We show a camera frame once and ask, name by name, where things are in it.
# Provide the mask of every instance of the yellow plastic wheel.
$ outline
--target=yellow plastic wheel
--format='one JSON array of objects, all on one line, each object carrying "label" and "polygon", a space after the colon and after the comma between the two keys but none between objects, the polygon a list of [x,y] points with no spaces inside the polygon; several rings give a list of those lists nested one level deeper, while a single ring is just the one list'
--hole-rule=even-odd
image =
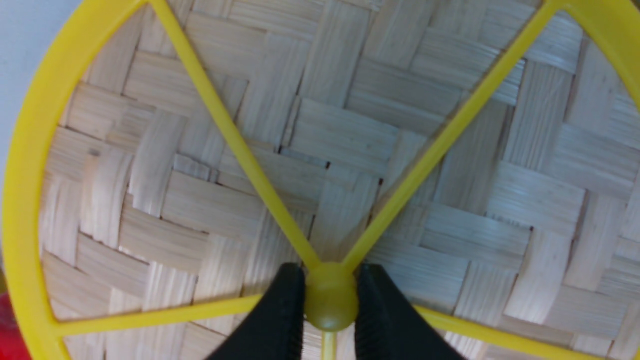
[{"label": "yellow plastic wheel", "polygon": [[[153,7],[204,104],[260,198],[310,270],[311,276],[320,274],[314,278],[318,282],[315,286],[318,289],[329,288],[330,293],[353,286],[350,274],[364,260],[419,186],[558,11],[564,10],[569,13],[585,29],[611,61],[631,98],[640,107],[640,13],[634,4],[630,0],[544,1],[536,15],[361,235],[341,264],[342,272],[347,274],[344,281],[331,283],[330,280],[335,280],[332,274],[340,273],[339,269],[327,270],[327,264],[321,262],[309,245],[234,125],[167,2],[85,0],[58,35],[33,80],[15,128],[4,188],[3,250],[6,278],[20,328],[34,359],[70,359],[63,342],[65,336],[245,313],[260,299],[258,296],[246,297],[166,311],[72,322],[60,322],[53,315],[45,288],[38,244],[38,214],[47,154],[57,121],[83,73],[110,36],[146,4]],[[328,272],[329,275],[324,276],[323,272]],[[320,294],[318,296],[324,296],[326,293],[323,291],[317,290],[316,293]],[[354,303],[348,302],[341,306],[346,320],[340,321],[338,316],[337,320],[330,319],[332,322],[329,325],[321,324],[327,319],[322,309],[307,310],[310,314],[314,310],[320,311],[320,315],[310,317],[319,319],[316,324],[318,327],[339,330],[351,323],[355,317],[352,312]],[[433,327],[519,352],[549,359],[597,358],[500,332],[423,307],[417,309]],[[335,333],[324,333],[323,359],[335,359],[335,347]]]}]

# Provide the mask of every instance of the red object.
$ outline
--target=red object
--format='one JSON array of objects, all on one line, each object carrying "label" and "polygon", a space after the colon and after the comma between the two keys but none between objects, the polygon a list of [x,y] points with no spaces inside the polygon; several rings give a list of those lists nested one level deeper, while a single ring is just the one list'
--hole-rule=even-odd
[{"label": "red object", "polygon": [[31,360],[15,321],[9,294],[0,295],[0,360]]}]

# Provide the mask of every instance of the woven bamboo surface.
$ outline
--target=woven bamboo surface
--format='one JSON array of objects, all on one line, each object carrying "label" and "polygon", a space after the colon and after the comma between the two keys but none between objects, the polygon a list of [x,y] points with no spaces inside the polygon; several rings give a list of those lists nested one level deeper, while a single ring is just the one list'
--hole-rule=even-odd
[{"label": "woven bamboo surface", "polygon": [[[170,0],[322,260],[339,261],[533,0]],[[640,117],[558,14],[369,260],[417,304],[560,347],[640,346]],[[262,293],[297,255],[150,8],[106,45],[51,147],[40,237],[60,319]],[[68,338],[74,359],[201,359],[242,316]],[[531,357],[455,334],[471,359]],[[305,359],[319,359],[307,326]],[[339,359],[354,359],[353,328]]]}]

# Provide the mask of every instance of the white wall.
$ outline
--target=white wall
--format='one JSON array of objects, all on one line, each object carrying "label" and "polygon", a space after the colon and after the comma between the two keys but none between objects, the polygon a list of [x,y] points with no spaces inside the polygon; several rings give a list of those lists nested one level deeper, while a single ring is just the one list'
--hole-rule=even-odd
[{"label": "white wall", "polygon": [[80,2],[81,0],[0,0],[0,188],[2,189],[13,126],[31,79],[58,31]]}]

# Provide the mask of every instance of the yellow plastic frame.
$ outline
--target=yellow plastic frame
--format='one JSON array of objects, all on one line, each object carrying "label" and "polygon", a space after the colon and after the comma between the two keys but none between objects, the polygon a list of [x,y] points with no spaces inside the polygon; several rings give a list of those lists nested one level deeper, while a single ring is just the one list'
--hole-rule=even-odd
[{"label": "yellow plastic frame", "polygon": [[[18,323],[34,359],[70,359],[65,336],[166,325],[250,311],[260,297],[223,300],[192,307],[59,322],[45,289],[38,251],[38,212],[45,164],[57,121],[77,82],[110,36],[141,6],[150,4],[163,23],[230,148],[301,259],[321,264],[290,216],[208,80],[189,40],[165,0],[85,0],[42,62],[15,127],[3,202],[6,278]],[[343,262],[355,270],[420,184],[496,91],[517,61],[559,10],[567,11],[598,44],[640,107],[640,13],[630,0],[546,0],[471,98],[390,198]],[[476,323],[417,307],[434,327],[549,359],[598,359]],[[323,334],[322,357],[335,359],[337,337]]]}]

